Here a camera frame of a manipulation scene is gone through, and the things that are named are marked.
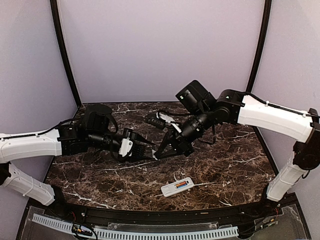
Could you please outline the orange battery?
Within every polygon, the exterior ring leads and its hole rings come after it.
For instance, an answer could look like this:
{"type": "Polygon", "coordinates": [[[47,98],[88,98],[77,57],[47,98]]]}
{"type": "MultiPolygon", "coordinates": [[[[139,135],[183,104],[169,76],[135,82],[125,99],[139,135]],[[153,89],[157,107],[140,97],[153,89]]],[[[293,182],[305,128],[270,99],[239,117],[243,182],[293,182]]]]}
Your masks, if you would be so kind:
{"type": "Polygon", "coordinates": [[[183,181],[183,182],[177,183],[177,184],[175,185],[175,187],[176,187],[177,189],[179,189],[179,188],[182,188],[182,187],[184,187],[184,186],[186,186],[186,185],[187,185],[187,182],[186,182],[186,181],[183,181]]]}

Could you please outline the white remote control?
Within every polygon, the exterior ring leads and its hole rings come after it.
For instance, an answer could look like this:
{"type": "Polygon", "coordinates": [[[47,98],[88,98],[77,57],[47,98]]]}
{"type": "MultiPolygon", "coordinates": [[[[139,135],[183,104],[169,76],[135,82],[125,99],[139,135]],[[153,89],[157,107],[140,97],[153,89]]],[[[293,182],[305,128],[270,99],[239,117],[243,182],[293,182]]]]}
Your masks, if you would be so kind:
{"type": "Polygon", "coordinates": [[[164,197],[170,197],[186,190],[189,190],[195,186],[193,180],[190,177],[186,177],[181,180],[177,180],[170,184],[164,185],[160,188],[164,197]]]}

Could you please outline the blue battery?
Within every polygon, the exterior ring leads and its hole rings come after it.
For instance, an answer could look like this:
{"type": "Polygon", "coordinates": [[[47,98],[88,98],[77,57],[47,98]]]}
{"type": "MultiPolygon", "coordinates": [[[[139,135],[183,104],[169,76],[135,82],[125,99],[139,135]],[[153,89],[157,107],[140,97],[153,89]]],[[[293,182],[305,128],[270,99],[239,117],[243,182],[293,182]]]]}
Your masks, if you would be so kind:
{"type": "Polygon", "coordinates": [[[186,183],[179,183],[179,184],[176,185],[176,188],[180,189],[180,188],[185,187],[185,186],[187,186],[186,183]]]}

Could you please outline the white battery cover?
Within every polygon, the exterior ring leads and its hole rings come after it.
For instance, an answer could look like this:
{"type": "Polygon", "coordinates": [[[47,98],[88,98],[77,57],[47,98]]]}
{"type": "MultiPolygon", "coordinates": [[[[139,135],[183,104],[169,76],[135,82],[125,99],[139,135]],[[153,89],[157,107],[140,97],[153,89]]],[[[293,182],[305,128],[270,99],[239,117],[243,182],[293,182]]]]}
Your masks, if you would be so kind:
{"type": "Polygon", "coordinates": [[[156,157],[156,151],[154,149],[151,150],[152,158],[156,161],[158,161],[158,158],[156,157]]]}

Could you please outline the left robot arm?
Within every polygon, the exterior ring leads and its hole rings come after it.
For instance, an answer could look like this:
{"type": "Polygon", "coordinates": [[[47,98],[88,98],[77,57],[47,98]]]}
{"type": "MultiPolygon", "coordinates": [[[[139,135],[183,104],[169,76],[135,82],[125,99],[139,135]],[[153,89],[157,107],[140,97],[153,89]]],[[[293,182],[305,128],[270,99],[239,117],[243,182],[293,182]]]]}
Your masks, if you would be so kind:
{"type": "Polygon", "coordinates": [[[71,213],[65,203],[62,190],[45,184],[18,169],[13,160],[40,156],[73,156],[85,153],[89,148],[108,151],[116,161],[137,162],[149,159],[146,145],[153,143],[132,129],[122,134],[107,105],[94,104],[85,109],[80,118],[61,121],[56,126],[41,132],[0,135],[0,185],[32,198],[60,218],[71,213]]]}

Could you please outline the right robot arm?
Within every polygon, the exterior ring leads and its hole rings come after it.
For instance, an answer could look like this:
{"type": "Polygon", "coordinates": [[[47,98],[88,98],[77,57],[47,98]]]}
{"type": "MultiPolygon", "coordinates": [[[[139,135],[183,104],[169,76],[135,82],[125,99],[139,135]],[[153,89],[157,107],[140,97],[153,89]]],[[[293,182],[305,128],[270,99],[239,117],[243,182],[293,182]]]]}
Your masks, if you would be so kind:
{"type": "Polygon", "coordinates": [[[255,205],[255,213],[266,217],[285,193],[307,172],[320,165],[320,123],[318,113],[295,110],[264,101],[250,92],[224,90],[218,98],[193,80],[176,98],[191,117],[179,129],[170,128],[158,150],[157,159],[189,156],[194,140],[217,124],[248,125],[267,129],[296,140],[289,162],[266,187],[264,199],[255,205]]]}

